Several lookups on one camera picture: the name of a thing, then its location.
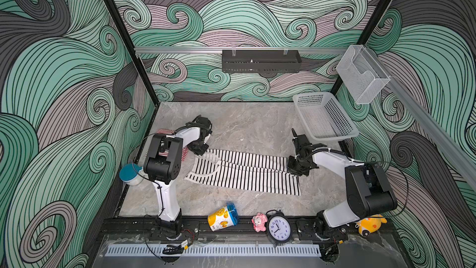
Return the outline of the black white zebra tank top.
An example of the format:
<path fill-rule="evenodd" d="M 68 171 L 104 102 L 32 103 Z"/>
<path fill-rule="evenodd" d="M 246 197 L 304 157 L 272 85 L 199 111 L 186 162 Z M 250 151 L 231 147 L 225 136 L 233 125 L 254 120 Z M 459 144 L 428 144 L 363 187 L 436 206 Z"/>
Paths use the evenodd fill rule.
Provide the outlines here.
<path fill-rule="evenodd" d="M 195 158 L 186 180 L 208 186 L 300 196 L 299 177 L 287 172 L 288 159 L 212 149 Z"/>

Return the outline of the red white striped tank top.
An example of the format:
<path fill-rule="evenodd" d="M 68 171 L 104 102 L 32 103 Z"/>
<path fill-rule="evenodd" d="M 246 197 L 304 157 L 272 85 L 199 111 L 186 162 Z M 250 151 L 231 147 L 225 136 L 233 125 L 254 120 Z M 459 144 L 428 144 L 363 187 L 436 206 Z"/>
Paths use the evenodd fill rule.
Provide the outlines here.
<path fill-rule="evenodd" d="M 174 136 L 172 135 L 172 130 L 157 129 L 157 133 L 165 135 L 168 140 L 174 138 Z M 182 157 L 181 157 L 182 161 L 185 161 L 185 159 L 187 158 L 188 152 L 189 152 L 188 148 L 184 146 L 182 149 Z M 164 156 L 164 157 L 168 156 L 168 149 L 161 148 L 159 151 L 159 156 Z"/>

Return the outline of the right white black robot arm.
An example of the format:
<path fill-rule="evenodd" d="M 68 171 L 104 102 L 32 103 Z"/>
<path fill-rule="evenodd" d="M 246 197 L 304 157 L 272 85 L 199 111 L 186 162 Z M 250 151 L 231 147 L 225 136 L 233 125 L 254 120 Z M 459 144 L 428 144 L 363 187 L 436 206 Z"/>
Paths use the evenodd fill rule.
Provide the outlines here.
<path fill-rule="evenodd" d="M 288 158 L 289 173 L 308 176 L 311 170 L 324 168 L 345 181 L 346 200 L 317 214 L 319 235 L 397 208 L 397 198 L 379 163 L 354 160 L 343 151 L 312 144 L 306 135 L 298 135 L 294 129 L 291 132 L 296 155 Z"/>

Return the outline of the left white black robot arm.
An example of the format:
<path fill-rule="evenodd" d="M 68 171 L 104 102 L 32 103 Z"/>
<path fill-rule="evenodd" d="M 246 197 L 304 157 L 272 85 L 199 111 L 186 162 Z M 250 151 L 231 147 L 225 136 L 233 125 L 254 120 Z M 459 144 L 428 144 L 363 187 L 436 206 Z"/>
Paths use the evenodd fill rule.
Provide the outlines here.
<path fill-rule="evenodd" d="M 173 131 L 170 135 L 156 133 L 151 137 L 143 171 L 154 185 L 159 215 L 156 222 L 170 234 L 182 231 L 182 210 L 177 200 L 176 182 L 182 167 L 183 150 L 186 148 L 202 156 L 212 134 L 211 121 L 198 115 L 191 122 Z"/>

